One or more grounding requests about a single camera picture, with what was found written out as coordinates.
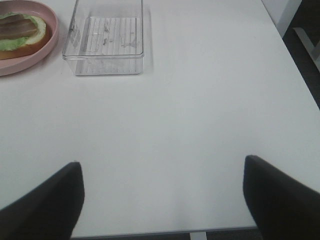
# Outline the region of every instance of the clear plastic container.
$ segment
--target clear plastic container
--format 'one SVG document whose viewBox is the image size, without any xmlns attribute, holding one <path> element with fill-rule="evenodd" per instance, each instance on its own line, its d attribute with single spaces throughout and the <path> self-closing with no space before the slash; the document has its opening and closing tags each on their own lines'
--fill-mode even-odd
<svg viewBox="0 0 320 240">
<path fill-rule="evenodd" d="M 73 73 L 143 72 L 143 0 L 76 0 L 62 51 Z"/>
</svg>

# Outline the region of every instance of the floor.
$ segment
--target floor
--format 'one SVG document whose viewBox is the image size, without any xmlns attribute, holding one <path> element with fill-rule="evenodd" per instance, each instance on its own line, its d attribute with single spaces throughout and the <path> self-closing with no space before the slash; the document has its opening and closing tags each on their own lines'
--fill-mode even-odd
<svg viewBox="0 0 320 240">
<path fill-rule="evenodd" d="M 320 0 L 303 0 L 296 12 L 283 41 L 288 48 L 296 66 L 307 84 L 315 102 L 320 108 L 320 72 L 306 52 L 296 33 L 292 28 L 303 28 L 314 45 L 320 40 Z M 207 232 L 207 240 L 262 240 L 259 231 L 224 230 Z M 100 238 L 96 240 L 190 240 L 189 234 L 160 234 L 117 238 Z"/>
</svg>

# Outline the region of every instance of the pink plate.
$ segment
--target pink plate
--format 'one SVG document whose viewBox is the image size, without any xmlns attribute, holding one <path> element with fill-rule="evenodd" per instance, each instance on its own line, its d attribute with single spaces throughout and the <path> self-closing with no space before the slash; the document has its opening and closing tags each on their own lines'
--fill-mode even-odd
<svg viewBox="0 0 320 240">
<path fill-rule="evenodd" d="M 0 60 L 0 76 L 25 70 L 42 60 L 55 47 L 59 37 L 59 23 L 55 12 L 48 6 L 32 0 L 0 1 L 0 15 L 14 12 L 42 18 L 50 30 L 50 40 L 34 54 Z"/>
</svg>

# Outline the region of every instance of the white table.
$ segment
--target white table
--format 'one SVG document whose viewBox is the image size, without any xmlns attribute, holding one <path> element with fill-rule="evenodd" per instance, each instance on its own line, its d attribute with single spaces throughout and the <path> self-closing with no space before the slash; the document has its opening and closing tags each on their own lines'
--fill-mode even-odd
<svg viewBox="0 0 320 240">
<path fill-rule="evenodd" d="M 254 226 L 248 154 L 320 191 L 320 112 L 260 0 L 145 0 L 144 73 L 100 77 L 62 60 L 73 1 L 43 2 L 56 49 L 0 78 L 0 208 L 72 161 L 74 237 Z"/>
</svg>

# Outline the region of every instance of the white table leg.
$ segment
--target white table leg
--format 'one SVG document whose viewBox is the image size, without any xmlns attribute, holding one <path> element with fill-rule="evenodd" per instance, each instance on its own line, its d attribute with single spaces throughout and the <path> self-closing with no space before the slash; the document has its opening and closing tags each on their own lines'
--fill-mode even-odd
<svg viewBox="0 0 320 240">
<path fill-rule="evenodd" d="M 190 240 L 207 240 L 205 231 L 190 232 Z"/>
<path fill-rule="evenodd" d="M 303 30 L 301 27 L 294 27 L 293 30 L 298 35 L 303 46 L 320 72 L 320 41 L 316 46 L 314 46 L 305 30 Z"/>
</svg>

